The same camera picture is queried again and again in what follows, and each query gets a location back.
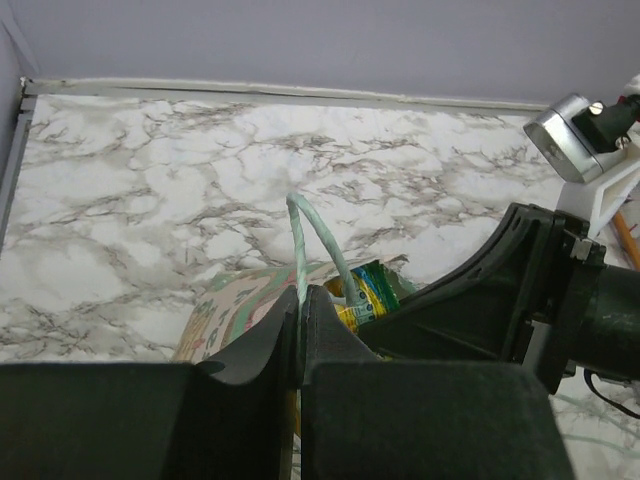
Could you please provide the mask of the green printed paper bag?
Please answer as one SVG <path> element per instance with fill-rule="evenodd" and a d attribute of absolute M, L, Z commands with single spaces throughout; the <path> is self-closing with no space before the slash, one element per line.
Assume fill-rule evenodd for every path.
<path fill-rule="evenodd" d="M 311 203 L 300 194 L 286 199 L 295 262 L 216 274 L 198 301 L 172 359 L 198 363 L 222 350 L 255 326 L 290 286 L 324 286 L 336 276 L 343 281 L 347 301 L 356 303 L 351 270 L 378 260 L 390 270 L 389 278 L 400 301 L 417 288 L 400 273 L 404 255 L 347 260 L 334 235 Z"/>

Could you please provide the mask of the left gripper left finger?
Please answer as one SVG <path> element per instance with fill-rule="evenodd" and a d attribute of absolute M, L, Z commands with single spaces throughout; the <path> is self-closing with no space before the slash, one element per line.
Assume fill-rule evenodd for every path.
<path fill-rule="evenodd" d="M 5 479 L 287 479 L 298 299 L 208 359 L 1 368 Z"/>

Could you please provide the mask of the yellow green snack packet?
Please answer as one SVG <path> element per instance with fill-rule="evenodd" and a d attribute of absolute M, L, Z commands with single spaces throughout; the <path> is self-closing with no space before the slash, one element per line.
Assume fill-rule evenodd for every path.
<path fill-rule="evenodd" d="M 400 307 L 400 299 L 389 278 L 390 270 L 378 260 L 351 270 L 356 303 L 347 301 L 343 281 L 336 276 L 324 283 L 339 319 L 352 332 Z"/>

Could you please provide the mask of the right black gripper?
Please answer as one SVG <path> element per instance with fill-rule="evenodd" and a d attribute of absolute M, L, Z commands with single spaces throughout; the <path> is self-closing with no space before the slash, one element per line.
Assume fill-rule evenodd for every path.
<path fill-rule="evenodd" d="M 555 234 L 555 225 L 561 228 Z M 509 359 L 525 318 L 522 365 L 546 390 L 580 366 L 606 380 L 639 379 L 639 274 L 604 262 L 588 223 L 513 203 L 464 264 L 358 330 L 394 359 Z"/>

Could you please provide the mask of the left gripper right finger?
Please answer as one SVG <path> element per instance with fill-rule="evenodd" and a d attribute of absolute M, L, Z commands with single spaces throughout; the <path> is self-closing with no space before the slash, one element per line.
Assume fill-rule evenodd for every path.
<path fill-rule="evenodd" d="M 383 361 L 327 290 L 301 307 L 306 479 L 570 479 L 544 387 L 522 367 Z"/>

